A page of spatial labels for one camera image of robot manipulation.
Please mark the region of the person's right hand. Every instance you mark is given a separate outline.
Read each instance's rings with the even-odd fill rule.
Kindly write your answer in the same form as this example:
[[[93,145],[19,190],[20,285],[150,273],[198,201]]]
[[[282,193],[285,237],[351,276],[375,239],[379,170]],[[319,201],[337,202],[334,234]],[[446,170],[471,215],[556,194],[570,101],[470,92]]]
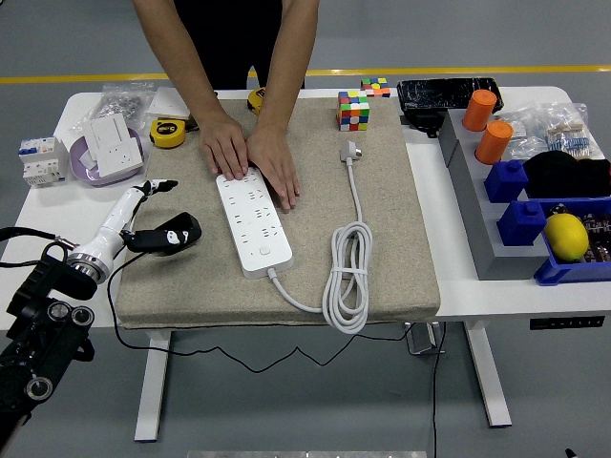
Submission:
[[[229,180],[242,179],[248,160],[242,127],[225,112],[214,112],[197,120],[200,127],[200,149],[213,175]]]

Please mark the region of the person's left hand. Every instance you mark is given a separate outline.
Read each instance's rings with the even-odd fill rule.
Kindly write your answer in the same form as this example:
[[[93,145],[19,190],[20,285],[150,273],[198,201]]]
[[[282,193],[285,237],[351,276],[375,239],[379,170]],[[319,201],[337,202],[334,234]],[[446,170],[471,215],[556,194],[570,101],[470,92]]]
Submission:
[[[285,212],[292,210],[301,187],[290,152],[286,129],[258,125],[246,140],[248,159],[268,180]]]

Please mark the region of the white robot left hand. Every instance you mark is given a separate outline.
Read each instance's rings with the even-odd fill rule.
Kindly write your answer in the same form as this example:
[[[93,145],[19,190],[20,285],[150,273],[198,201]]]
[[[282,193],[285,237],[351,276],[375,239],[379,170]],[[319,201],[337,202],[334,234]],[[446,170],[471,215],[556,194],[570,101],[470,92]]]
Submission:
[[[114,272],[116,255],[124,248],[135,253],[176,254],[201,237],[198,220],[182,212],[153,230],[132,231],[130,224],[148,197],[169,192],[178,183],[169,179],[147,180],[129,188],[103,220],[94,238],[77,246],[68,264],[102,283]]]

